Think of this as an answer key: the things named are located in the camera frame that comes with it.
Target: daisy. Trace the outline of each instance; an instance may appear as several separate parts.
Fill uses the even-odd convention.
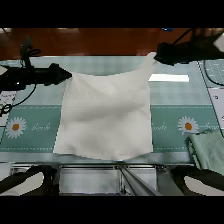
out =
[[[179,119],[177,127],[179,127],[179,131],[182,131],[182,135],[185,133],[198,133],[199,129],[198,124],[194,118],[186,116]]]
[[[17,138],[26,128],[26,121],[22,117],[15,117],[8,122],[5,131],[8,138]]]

